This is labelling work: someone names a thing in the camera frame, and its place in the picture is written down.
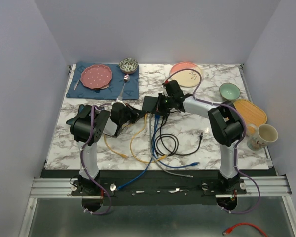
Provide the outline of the blue ethernet cable long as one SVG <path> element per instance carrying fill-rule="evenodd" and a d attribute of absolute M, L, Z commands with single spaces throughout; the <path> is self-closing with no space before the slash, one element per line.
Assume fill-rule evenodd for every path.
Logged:
<path fill-rule="evenodd" d="M 179 148 L 183 146 L 183 143 L 173 133 L 163 132 L 166 123 L 167 117 L 154 116 L 151 151 L 156 163 L 163 168 L 169 169 L 198 167 L 200 165 L 199 161 L 190 161 L 188 158 L 200 150 L 203 132 L 199 133 L 194 149 L 188 152 L 179 152 Z"/>

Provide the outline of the black network switch box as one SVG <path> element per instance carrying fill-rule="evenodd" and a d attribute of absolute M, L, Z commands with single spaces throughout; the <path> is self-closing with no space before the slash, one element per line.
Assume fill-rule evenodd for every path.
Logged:
<path fill-rule="evenodd" d="M 145 96 L 142 104 L 142 111 L 156 113 L 158 97 Z"/>

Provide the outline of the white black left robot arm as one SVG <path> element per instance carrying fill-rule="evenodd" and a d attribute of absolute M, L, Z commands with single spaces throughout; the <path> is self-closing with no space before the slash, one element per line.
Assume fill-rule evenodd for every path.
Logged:
<path fill-rule="evenodd" d="M 100 187 L 95 179 L 99 174 L 97 143 L 101 136 L 104 134 L 116 138 L 124 125 L 135 124 L 145 114 L 144 111 L 122 102 L 113 103 L 111 111 L 96 105 L 81 104 L 76 116 L 66 122 L 79 148 L 79 175 L 86 179 L 82 188 L 87 194 L 96 194 Z"/>

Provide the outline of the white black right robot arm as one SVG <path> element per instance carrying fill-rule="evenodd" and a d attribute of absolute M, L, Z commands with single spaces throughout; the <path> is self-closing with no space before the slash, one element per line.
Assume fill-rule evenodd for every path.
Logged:
<path fill-rule="evenodd" d="M 207 118 L 210 122 L 213 137 L 220 145 L 221 164 L 219 173 L 223 178 L 217 181 L 220 192 L 227 194 L 235 188 L 234 177 L 238 175 L 237 146 L 244 139 L 245 123 L 233 102 L 210 102 L 195 97 L 195 94 L 184 94 L 177 81 L 166 81 L 164 92 L 158 96 L 156 109 L 160 114 L 176 109 Z"/>

